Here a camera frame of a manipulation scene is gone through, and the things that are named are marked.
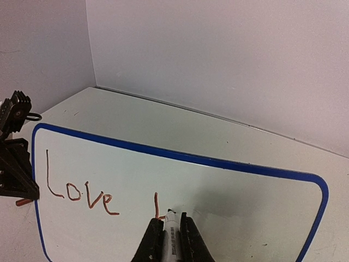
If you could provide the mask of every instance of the blue whiteboard frame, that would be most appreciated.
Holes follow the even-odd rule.
[[[310,174],[310,173],[304,173],[304,172],[297,172],[297,171],[290,171],[290,170],[283,170],[283,169],[277,169],[277,168],[269,168],[265,166],[259,166],[259,165],[251,165],[251,164],[245,164],[245,163],[239,163],[239,162],[233,162],[233,161],[227,161],[227,160],[221,160],[216,158],[209,158],[209,157],[203,157],[203,156],[197,156],[194,154],[188,154],[188,153],[182,153],[177,151],[171,151],[167,149],[157,148],[153,146],[147,146],[147,145],[141,145],[136,144],[133,142],[127,142],[123,140],[113,139],[113,138],[107,138],[100,135],[94,135],[94,134],[88,134],[68,128],[53,126],[51,124],[46,123],[40,123],[37,124],[34,128],[33,135],[32,135],[32,166],[33,166],[33,179],[35,180],[35,135],[39,129],[47,129],[53,132],[73,136],[76,138],[81,138],[93,142],[97,142],[104,145],[110,145],[114,147],[120,147],[136,152],[141,152],[145,154],[151,154],[154,156],[159,157],[166,157],[171,158],[175,160],[200,164],[200,165],[206,165],[206,166],[212,166],[215,168],[223,168],[223,169],[229,169],[239,172],[247,172],[251,174],[256,175],[263,175],[263,176],[270,176],[270,177],[278,177],[278,178],[286,178],[286,179],[292,179],[292,180],[299,180],[299,181],[305,181],[305,182],[312,182],[317,184],[322,192],[322,200],[317,212],[317,215],[315,217],[315,220],[312,224],[312,227],[310,229],[309,235],[305,240],[303,248],[300,250],[299,255],[297,257],[297,260],[295,262],[301,262],[308,251],[310,244],[316,234],[317,228],[320,224],[320,221],[323,217],[323,214],[325,212],[328,198],[329,198],[329,190],[328,186],[323,178],[321,178],[318,175]],[[40,239],[41,239],[41,245],[43,247],[44,254],[48,261],[53,262],[49,255],[46,252],[45,243],[44,243],[44,237],[43,232],[41,230],[41,224],[40,224],[40,216],[39,216],[39,205],[38,201],[35,201],[35,211],[37,214],[37,221],[38,221],[38,227],[39,227],[39,233],[40,233]]]

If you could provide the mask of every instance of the whiteboard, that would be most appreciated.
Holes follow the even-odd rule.
[[[314,174],[48,124],[36,126],[32,146],[38,226],[53,262],[130,261],[155,216],[155,192],[160,215],[187,212],[217,262],[301,261],[328,201],[325,181]],[[101,192],[112,199],[90,208],[87,190],[91,203]]]

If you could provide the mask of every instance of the white marker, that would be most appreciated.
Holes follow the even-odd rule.
[[[176,213],[169,209],[165,217],[163,257],[161,262],[183,261],[179,230],[179,219]]]

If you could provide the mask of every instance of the white wall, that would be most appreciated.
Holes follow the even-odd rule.
[[[95,78],[85,0],[0,4],[0,100],[14,90],[43,112]]]
[[[349,156],[347,1],[87,0],[97,85]]]

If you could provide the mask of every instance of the handwritten word love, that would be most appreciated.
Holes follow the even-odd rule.
[[[62,194],[57,194],[55,193],[51,187],[50,187],[50,181],[49,181],[49,173],[50,173],[50,170],[49,170],[49,151],[46,149],[46,164],[47,164],[47,175],[46,175],[46,180],[47,180],[47,187],[49,188],[49,191],[56,197],[58,198],[65,198],[64,195]],[[68,195],[68,198],[71,200],[71,201],[79,201],[81,200],[81,191],[72,183],[67,183],[66,184],[66,187],[67,187],[67,195]],[[73,198],[70,194],[70,189],[71,187],[78,193],[78,197],[75,197]],[[103,198],[103,205],[104,205],[104,209],[105,211],[112,215],[112,216],[117,216],[119,215],[120,213],[118,212],[110,212],[108,207],[107,207],[107,204],[112,200],[113,196],[111,194],[104,194],[103,191],[100,192],[100,194],[98,195],[98,197],[91,203],[91,198],[90,198],[90,193],[89,193],[89,188],[88,188],[88,181],[86,181],[85,183],[85,187],[86,187],[86,194],[87,194],[87,204],[88,204],[88,207],[90,209],[92,209],[97,203],[98,201]]]

